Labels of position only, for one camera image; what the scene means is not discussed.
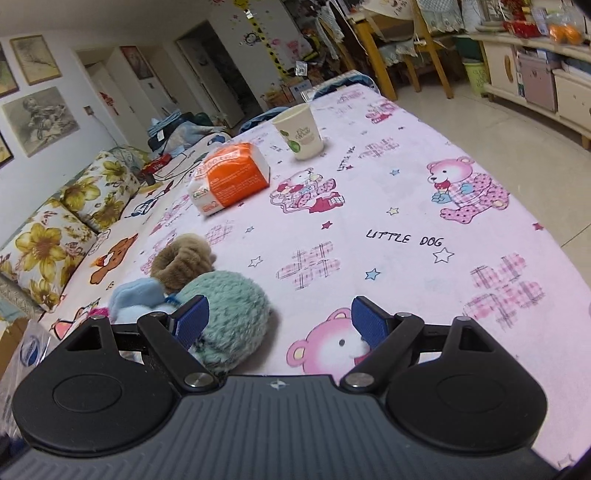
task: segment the bear ear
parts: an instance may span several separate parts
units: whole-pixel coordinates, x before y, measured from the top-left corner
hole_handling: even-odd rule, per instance
[[[329,317],[326,319],[327,322],[337,319],[337,318],[346,318],[346,319],[350,319],[351,318],[351,309],[338,309],[335,310],[333,313],[331,313],[329,315]]]
[[[291,344],[287,351],[285,360],[290,367],[299,367],[304,364],[304,355],[306,354],[307,340],[298,340]]]

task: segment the tissue package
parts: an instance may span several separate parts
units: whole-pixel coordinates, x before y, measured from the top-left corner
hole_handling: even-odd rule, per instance
[[[270,173],[255,145],[228,145],[203,160],[187,189],[194,205],[207,216],[267,188]]]

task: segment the picture frame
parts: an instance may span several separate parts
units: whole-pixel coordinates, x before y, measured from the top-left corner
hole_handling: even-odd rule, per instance
[[[10,95],[19,90],[17,81],[14,78],[6,54],[0,45],[0,98]]]
[[[119,47],[121,53],[129,63],[129,66],[134,71],[135,76],[138,80],[145,80],[154,77],[152,69],[148,62],[144,59],[144,56],[136,46]]]
[[[61,77],[60,68],[43,35],[12,38],[10,45],[29,85]]]
[[[10,162],[14,158],[12,151],[0,133],[0,168]]]
[[[7,102],[2,110],[27,157],[80,129],[57,87]]]

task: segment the brown dog print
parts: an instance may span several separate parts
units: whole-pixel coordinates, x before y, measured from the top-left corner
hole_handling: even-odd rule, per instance
[[[98,285],[103,278],[105,278],[107,273],[121,265],[127,250],[131,248],[131,245],[134,244],[137,238],[138,234],[136,233],[132,237],[119,240],[113,247],[111,247],[109,253],[96,259],[93,265],[100,268],[90,276],[91,285]]]

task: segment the trash can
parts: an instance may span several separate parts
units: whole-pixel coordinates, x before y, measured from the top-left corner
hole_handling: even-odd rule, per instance
[[[462,63],[466,69],[468,80],[470,80],[472,91],[477,95],[485,93],[484,84],[489,83],[489,79],[484,62],[472,59],[462,59]]]

